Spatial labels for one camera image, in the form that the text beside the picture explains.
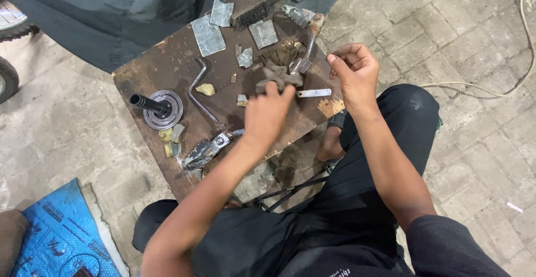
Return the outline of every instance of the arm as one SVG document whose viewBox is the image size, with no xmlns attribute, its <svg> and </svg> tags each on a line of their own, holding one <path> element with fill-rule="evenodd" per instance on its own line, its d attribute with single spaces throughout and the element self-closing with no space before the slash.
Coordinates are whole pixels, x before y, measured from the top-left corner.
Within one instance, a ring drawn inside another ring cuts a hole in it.
<svg viewBox="0 0 536 277">
<path fill-rule="evenodd" d="M 425 214 L 436 214 L 425 182 L 396 143 L 376 103 L 379 63 L 363 44 L 327 57 L 339 77 L 346 109 L 357 126 L 374 185 L 403 230 Z"/>
<path fill-rule="evenodd" d="M 294 91 L 290 85 L 279 95 L 275 82 L 269 82 L 266 95 L 250 99 L 244 135 L 151 237 L 143 255 L 142 277 L 193 276 L 191 249 L 205 236 L 245 174 L 277 138 Z"/>
</svg>

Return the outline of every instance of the brown cushion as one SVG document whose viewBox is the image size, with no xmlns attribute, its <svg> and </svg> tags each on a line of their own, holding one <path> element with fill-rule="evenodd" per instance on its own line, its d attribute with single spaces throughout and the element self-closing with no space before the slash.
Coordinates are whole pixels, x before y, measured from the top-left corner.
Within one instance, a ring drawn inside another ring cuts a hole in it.
<svg viewBox="0 0 536 277">
<path fill-rule="evenodd" d="M 27 227 L 28 220 L 20 211 L 0 212 L 0 277 L 10 275 Z"/>
</svg>

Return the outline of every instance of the black pants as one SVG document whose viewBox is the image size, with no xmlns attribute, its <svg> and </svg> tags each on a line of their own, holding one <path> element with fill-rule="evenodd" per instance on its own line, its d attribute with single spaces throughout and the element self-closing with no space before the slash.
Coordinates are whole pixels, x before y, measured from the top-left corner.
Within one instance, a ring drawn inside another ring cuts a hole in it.
<svg viewBox="0 0 536 277">
<path fill-rule="evenodd" d="M 377 102 L 398 145 L 422 176 L 439 121 L 438 103 L 426 90 L 410 84 L 388 88 Z M 340 144 L 346 155 L 305 210 L 287 214 L 258 208 L 222 210 L 192 253 L 196 276 L 275 276 L 299 251 L 345 244 L 371 247 L 392 259 L 393 269 L 405 270 L 396 242 L 396 219 L 374 187 L 350 115 Z M 132 245 L 143 252 L 177 205 L 161 200 L 147 206 L 136 222 Z"/>
</svg>

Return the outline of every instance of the hand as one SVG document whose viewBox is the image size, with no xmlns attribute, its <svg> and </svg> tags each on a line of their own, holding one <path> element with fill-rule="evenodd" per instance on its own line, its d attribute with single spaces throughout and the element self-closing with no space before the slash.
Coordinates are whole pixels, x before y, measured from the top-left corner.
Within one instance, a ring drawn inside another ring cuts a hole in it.
<svg viewBox="0 0 536 277">
<path fill-rule="evenodd" d="M 245 107 L 242 140 L 266 153 L 283 127 L 295 91 L 292 85 L 287 85 L 279 95 L 275 82 L 266 83 L 266 95 L 251 97 Z"/>
<path fill-rule="evenodd" d="M 379 63 L 363 44 L 348 44 L 327 56 L 330 78 L 339 77 L 346 109 L 359 112 L 376 105 Z"/>
</svg>

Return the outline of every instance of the brown cloth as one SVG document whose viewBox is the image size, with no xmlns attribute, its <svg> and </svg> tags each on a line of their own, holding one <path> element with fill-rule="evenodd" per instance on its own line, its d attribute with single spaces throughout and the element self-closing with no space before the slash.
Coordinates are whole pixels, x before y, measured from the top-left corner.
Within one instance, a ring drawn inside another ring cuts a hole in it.
<svg viewBox="0 0 536 277">
<path fill-rule="evenodd" d="M 28 220 L 20 211 L 0 212 L 0 277 L 10 275 L 27 227 Z"/>
<path fill-rule="evenodd" d="M 280 92 L 289 84 L 295 87 L 303 85 L 303 76 L 299 74 L 288 74 L 288 66 L 292 61 L 300 58 L 305 52 L 303 45 L 298 47 L 294 45 L 281 46 L 273 48 L 260 56 L 260 63 L 252 68 L 253 72 L 259 69 L 265 76 L 265 79 L 258 82 L 255 86 L 257 94 L 265 93 L 266 83 L 274 81 L 277 83 L 277 88 Z"/>
</svg>

